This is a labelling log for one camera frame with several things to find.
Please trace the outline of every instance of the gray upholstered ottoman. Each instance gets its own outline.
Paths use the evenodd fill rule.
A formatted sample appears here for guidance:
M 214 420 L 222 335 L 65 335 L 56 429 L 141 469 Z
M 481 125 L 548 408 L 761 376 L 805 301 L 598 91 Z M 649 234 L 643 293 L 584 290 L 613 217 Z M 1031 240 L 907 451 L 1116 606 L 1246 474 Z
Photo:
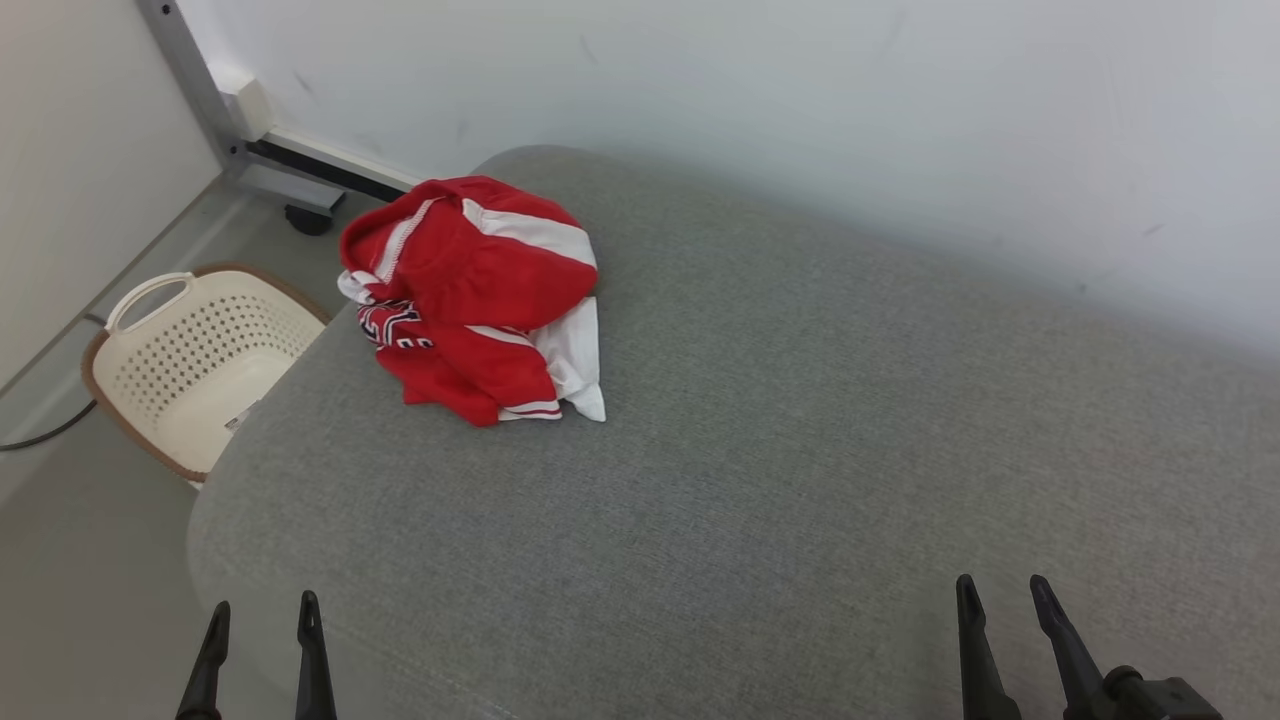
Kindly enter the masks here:
M 191 523 L 233 653 L 347 717 L 959 717 L 975 575 L 1025 717 L 1043 573 L 1103 671 L 1280 707 L 1280 393 L 946 261 L 531 149 L 480 169 L 591 233 L 609 420 L 406 407 L 348 309 Z

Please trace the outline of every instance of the gray metal bracket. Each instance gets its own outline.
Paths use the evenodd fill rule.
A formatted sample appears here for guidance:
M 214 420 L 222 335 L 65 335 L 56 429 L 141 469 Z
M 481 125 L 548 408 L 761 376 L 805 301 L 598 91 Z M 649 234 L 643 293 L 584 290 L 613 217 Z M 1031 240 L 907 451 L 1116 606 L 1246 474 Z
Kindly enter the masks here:
M 227 176 L 250 192 L 332 218 L 343 190 L 248 152 L 178 3 L 137 0 L 137 5 Z

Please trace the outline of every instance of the red and white jacket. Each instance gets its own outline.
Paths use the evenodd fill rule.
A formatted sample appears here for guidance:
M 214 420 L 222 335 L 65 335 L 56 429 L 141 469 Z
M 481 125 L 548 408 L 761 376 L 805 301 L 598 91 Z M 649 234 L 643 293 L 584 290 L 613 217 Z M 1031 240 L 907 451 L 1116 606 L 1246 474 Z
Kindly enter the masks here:
M 492 425 L 558 419 L 563 398 L 604 420 L 595 255 L 559 205 L 486 177 L 425 182 L 356 219 L 342 263 L 404 402 Z

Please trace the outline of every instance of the basket rim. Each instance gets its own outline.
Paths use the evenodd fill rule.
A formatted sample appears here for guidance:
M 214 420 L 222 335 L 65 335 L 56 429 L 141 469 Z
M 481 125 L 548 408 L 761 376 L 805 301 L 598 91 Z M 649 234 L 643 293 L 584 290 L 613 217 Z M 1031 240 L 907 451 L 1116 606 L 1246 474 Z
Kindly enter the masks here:
M 329 313 L 326 313 L 323 307 L 320 307 L 320 305 L 317 305 L 314 300 L 303 295 L 302 291 L 297 290 L 296 287 L 284 282 L 283 279 L 273 275 L 271 273 L 268 273 L 266 270 L 260 270 L 257 268 L 252 268 L 243 263 L 214 263 L 211 265 L 202 265 L 200 268 L 196 268 L 195 270 L 192 270 L 191 274 L 196 275 L 197 278 L 202 278 L 205 275 L 211 275 L 215 273 L 243 273 L 246 275 L 252 275 L 265 282 L 266 284 L 274 287 L 275 290 L 283 292 L 285 296 L 289 297 L 289 300 L 293 300 L 294 302 L 301 305 L 306 311 L 311 313 L 315 316 L 315 319 L 320 320 L 321 325 L 328 325 L 333 320 L 333 316 Z M 81 357 L 81 380 L 84 383 L 84 387 L 88 388 L 90 395 L 97 402 L 99 407 L 101 407 L 102 411 L 105 411 L 113 420 L 115 420 L 115 424 L 119 425 L 122 430 L 124 430 L 124 434 L 129 436 L 129 439 L 138 443 L 140 447 L 150 452 L 152 457 L 163 462 L 165 468 L 168 468 L 170 471 L 180 475 L 182 478 L 192 483 L 202 486 L 209 473 L 198 473 L 196 470 L 183 466 L 173 457 L 169 457 L 168 454 L 156 447 L 155 443 L 143 437 L 143 434 L 138 432 L 137 428 L 133 427 L 133 424 L 131 424 L 128 420 L 124 419 L 124 415 L 120 414 L 119 410 L 116 410 L 115 405 L 110 401 L 110 398 L 106 397 L 106 393 L 102 392 L 102 388 L 97 384 L 97 378 L 93 377 L 93 361 L 97 359 L 99 350 L 102 348 L 102 345 L 110 337 L 111 333 L 106 332 L 105 329 L 99 331 L 99 333 L 93 337 L 93 341 L 88 343 L 87 348 L 84 348 L 84 355 Z

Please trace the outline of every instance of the white wall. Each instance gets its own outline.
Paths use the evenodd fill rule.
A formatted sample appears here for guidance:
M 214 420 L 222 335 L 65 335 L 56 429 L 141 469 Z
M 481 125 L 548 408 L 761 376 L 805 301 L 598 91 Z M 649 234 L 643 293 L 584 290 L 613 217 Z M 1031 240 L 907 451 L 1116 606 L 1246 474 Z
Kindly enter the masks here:
M 184 0 L 279 123 L 417 177 L 675 159 L 1280 356 L 1271 0 Z
M 0 4 L 0 387 L 219 172 L 132 0 Z

